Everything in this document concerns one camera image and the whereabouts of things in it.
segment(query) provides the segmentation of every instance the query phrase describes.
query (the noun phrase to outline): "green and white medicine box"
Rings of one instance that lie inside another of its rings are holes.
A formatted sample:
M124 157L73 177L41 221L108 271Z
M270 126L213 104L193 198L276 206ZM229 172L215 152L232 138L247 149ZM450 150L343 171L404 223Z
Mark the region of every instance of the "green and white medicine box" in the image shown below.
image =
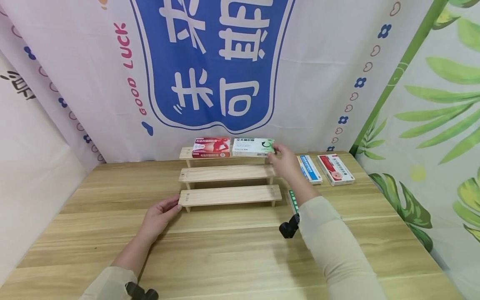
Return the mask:
M272 139L236 138L233 140L233 156L266 157L268 152L275 152Z
M297 198L295 198L292 190L288 190L288 203L290 203L290 206L292 207L293 214L298 214L299 207L297 204Z

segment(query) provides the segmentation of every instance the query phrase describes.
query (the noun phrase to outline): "beige sleeve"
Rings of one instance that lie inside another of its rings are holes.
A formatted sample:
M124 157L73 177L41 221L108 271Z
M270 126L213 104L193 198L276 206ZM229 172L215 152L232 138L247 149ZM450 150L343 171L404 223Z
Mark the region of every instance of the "beige sleeve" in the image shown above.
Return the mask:
M304 203L299 214L300 232L325 276L330 300L386 300L357 240L324 197Z
M79 300L131 300L125 285L137 277L130 270L108 267L92 282Z

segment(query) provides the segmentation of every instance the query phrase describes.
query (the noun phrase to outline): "blue and white medicine box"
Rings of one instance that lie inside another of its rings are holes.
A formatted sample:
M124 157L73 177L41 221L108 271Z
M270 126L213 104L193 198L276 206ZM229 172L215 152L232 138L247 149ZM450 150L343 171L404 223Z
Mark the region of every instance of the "blue and white medicine box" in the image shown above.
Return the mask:
M318 172L317 168L313 164L312 159L308 155L300 155L297 156L299 163L300 163L300 169L305 176L306 179L310 181L311 184L321 184L324 180L322 179L322 176Z

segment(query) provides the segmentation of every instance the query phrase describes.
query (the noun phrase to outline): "tropical leaf backdrop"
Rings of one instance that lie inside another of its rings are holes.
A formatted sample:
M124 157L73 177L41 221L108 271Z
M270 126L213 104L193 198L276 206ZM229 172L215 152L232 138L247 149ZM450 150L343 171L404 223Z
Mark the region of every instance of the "tropical leaf backdrop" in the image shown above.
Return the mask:
M377 135L385 128L387 119L385 119L377 128L377 119L378 115L373 119L370 124L365 136L362 138L361 143L357 149L357 155L364 154L366 157L371 159L382 160L384 157L375 154L372 152L372 148L378 147L385 142L385 140L374 140Z
M448 2L351 150L468 300L480 299L479 2Z
M463 227L480 242L480 168L476 178L463 182L457 189L460 201L453 204L453 209L466 224Z
M450 0L450 4L468 8L479 0ZM448 8L442 12L433 28L445 28L457 21L458 38L471 50L478 52L480 58L480 25L464 17L451 13ZM480 84L480 65L467 66L454 60L441 57L427 57L427 64L435 74L451 83L461 85ZM401 138L414 138L428 132L437 133L434 137L422 141L417 148L432 147L448 141L469 130L469 134L461 139L442 158L440 164L449 162L472 149L480 143L480 90L467 93L456 93L442 89L406 85L406 90L413 96L445 106L440 109L408 111L395 115L399 120L421 122L421 125L403 132Z
M406 205L403 206L398 195L397 184L393 176L389 174L370 174L370 178L379 186L385 198L390 202L398 215L407 224L425 249L430 252L433 249L433 241L429 235L420 228L432 228L430 213L417 201L415 196L400 182L403 198Z

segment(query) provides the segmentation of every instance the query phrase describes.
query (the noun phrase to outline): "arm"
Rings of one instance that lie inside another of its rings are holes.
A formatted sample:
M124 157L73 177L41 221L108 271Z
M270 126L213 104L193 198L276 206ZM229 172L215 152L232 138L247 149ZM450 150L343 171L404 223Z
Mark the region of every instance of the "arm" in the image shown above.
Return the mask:
M296 155L274 144L269 153L278 175L291 186L300 214L300 232L321 268L331 300L385 300L385 294L360 245L330 203L304 178Z
M110 267L87 288L80 300L130 300L125 285L137 282L148 252L160 233L181 210L179 196L160 201L150 207L137 234L123 248Z

